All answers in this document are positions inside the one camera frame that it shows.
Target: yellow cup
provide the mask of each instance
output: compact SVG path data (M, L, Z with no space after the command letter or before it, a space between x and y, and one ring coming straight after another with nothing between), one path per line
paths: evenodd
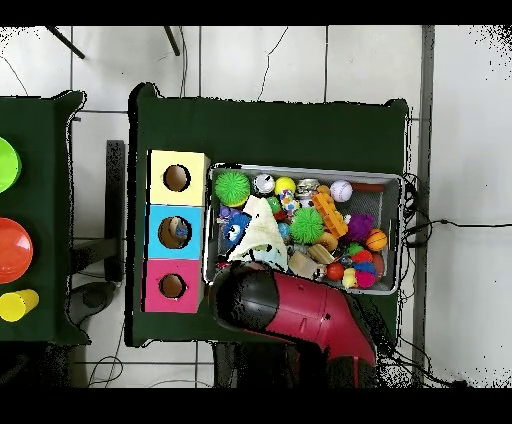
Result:
M19 290L0 296L0 318L16 322L27 315L39 303L39 295L34 290Z

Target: plush toy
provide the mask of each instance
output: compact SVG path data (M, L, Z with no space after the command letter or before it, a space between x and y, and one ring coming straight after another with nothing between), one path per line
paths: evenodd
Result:
M373 217L369 214L352 214L344 240L364 242L373 228Z

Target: blue box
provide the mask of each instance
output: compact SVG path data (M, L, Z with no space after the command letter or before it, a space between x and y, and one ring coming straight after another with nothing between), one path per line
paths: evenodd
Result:
M203 238L203 208L187 206L150 205L148 259L201 259ZM192 228L188 244L181 249L169 249L158 238L158 228L165 218L179 216Z

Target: yellow box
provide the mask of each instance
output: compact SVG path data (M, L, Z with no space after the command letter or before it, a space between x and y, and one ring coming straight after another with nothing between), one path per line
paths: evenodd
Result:
M149 201L153 205L204 206L206 172L204 153L152 150Z

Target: wooden block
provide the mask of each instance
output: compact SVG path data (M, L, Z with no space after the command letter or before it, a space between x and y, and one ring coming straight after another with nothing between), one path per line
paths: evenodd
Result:
M150 259L143 312L194 314L204 295L201 261Z
M150 205L149 207L148 259L199 260L203 250L204 208L185 206ZM171 220L181 218L190 236L183 247L171 244L176 241L170 234Z
M148 155L151 155L151 204L205 205L210 160L204 153L152 150Z

